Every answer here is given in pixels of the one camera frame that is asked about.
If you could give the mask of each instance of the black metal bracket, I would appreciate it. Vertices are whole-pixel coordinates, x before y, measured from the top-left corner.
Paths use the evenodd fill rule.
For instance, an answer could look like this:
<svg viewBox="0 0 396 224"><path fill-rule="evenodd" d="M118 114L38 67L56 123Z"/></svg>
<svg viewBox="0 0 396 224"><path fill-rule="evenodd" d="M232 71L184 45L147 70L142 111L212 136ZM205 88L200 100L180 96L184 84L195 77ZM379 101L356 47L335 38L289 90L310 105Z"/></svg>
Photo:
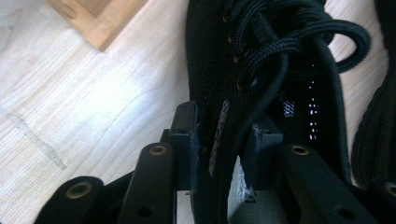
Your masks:
<svg viewBox="0 0 396 224"><path fill-rule="evenodd" d="M196 181L196 115L194 102L180 105L161 143L142 149L134 172L105 186L91 176L67 181L35 223L176 223L176 192ZM249 187L276 189L289 223L395 223L395 181L376 180L362 191L342 182L314 149L282 147L282 139L263 117L241 163Z"/></svg>

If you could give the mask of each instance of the brass eyelet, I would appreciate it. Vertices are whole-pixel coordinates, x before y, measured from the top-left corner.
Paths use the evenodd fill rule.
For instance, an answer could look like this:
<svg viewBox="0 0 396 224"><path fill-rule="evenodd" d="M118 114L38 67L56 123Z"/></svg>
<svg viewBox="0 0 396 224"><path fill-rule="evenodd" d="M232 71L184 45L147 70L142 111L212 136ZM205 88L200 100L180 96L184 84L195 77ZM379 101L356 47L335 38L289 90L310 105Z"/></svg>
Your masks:
<svg viewBox="0 0 396 224"><path fill-rule="evenodd" d="M224 22L227 22L228 19L229 19L229 18L228 18L228 15L224 13L224 14L223 14L223 21L224 21Z"/></svg>
<svg viewBox="0 0 396 224"><path fill-rule="evenodd" d="M233 56L233 62L234 62L234 63L239 63L239 60L241 60L241 56L235 54L235 55Z"/></svg>
<svg viewBox="0 0 396 224"><path fill-rule="evenodd" d="M88 181L77 183L70 187L66 192L66 197L69 199L79 199L89 194L93 188L93 185Z"/></svg>
<svg viewBox="0 0 396 224"><path fill-rule="evenodd" d="M291 152L298 156L307 156L310 153L309 150L304 147L293 147Z"/></svg>
<svg viewBox="0 0 396 224"><path fill-rule="evenodd" d="M396 198L396 184L388 182L385 184L385 190L388 194Z"/></svg>
<svg viewBox="0 0 396 224"><path fill-rule="evenodd" d="M230 44L233 43L233 36L228 35L227 40L228 40L228 43L230 43Z"/></svg>
<svg viewBox="0 0 396 224"><path fill-rule="evenodd" d="M149 153L154 156L160 156L166 153L166 147L162 146L155 146L149 150Z"/></svg>

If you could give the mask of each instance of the metal bracket hole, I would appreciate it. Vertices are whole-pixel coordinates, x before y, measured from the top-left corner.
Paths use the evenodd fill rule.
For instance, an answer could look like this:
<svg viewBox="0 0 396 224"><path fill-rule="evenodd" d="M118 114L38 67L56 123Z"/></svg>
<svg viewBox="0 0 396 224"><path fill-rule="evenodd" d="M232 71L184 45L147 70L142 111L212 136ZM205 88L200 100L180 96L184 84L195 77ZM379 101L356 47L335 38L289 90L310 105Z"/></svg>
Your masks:
<svg viewBox="0 0 396 224"><path fill-rule="evenodd" d="M142 206L137 211L139 217L151 217L153 213L154 211L149 205Z"/></svg>
<svg viewBox="0 0 396 224"><path fill-rule="evenodd" d="M73 185L66 192L66 197L69 199L79 199L90 193L92 190L92 184L84 181Z"/></svg>
<svg viewBox="0 0 396 224"><path fill-rule="evenodd" d="M353 215L353 212L346 208L338 209L337 213L340 217L343 217L344 219L352 220L355 218L355 215Z"/></svg>
<svg viewBox="0 0 396 224"><path fill-rule="evenodd" d="M308 149L303 148L303 147L293 147L291 149L291 152L296 154L296 155L299 155L299 156L307 156L307 155L309 155Z"/></svg>
<svg viewBox="0 0 396 224"><path fill-rule="evenodd" d="M162 155L162 154L164 154L165 152L166 152L166 147L162 147L162 146L152 147L152 148L149 150L149 153L151 153L152 155L155 155L155 156Z"/></svg>

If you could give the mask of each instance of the black fabric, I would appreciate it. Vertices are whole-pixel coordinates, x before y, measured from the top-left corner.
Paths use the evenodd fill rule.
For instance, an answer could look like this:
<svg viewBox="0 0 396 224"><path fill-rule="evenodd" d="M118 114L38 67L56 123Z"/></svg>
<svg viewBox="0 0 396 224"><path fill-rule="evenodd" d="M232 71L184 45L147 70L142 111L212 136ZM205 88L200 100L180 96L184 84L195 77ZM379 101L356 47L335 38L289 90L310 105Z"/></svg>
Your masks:
<svg viewBox="0 0 396 224"><path fill-rule="evenodd" d="M376 178L396 179L396 1L376 0L377 16L389 54L389 69L355 136L352 170L366 189Z"/></svg>
<svg viewBox="0 0 396 224"><path fill-rule="evenodd" d="M263 112L284 133L286 143L315 148L349 181L338 74L366 56L370 36L354 23L333 20L324 12L324 4L190 0L186 51L201 145L198 186L191 197L196 223L227 222L234 163L244 151L248 130ZM328 49L334 34L346 35L356 45L338 63ZM227 112L221 112L224 102ZM216 154L212 148L217 144ZM208 169L213 164L212 176Z"/></svg>

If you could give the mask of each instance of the black plastic mount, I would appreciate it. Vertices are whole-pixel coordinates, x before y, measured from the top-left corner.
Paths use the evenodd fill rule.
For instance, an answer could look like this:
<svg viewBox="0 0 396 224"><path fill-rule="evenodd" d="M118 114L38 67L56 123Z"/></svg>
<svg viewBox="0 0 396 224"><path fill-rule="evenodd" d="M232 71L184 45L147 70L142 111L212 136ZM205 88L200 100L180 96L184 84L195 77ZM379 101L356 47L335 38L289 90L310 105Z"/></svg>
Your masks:
<svg viewBox="0 0 396 224"><path fill-rule="evenodd" d="M180 105L172 128L142 149L134 172L105 186L91 176L61 185L35 223L176 223L176 192L196 181L196 112L194 102ZM289 223L395 223L395 181L376 180L362 191L342 182L314 149L281 143L281 132L263 118L241 161L250 186L276 189Z"/></svg>

